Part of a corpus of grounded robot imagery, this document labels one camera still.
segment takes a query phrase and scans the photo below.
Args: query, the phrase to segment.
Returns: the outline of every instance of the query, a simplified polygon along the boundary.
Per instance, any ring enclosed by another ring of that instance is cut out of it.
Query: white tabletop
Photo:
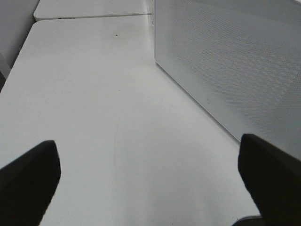
[[[152,0],[40,0],[37,21],[59,18],[143,15],[151,12]]]
[[[0,167],[57,143],[42,226],[230,226],[238,143],[154,61],[150,16],[36,23],[0,94]]]

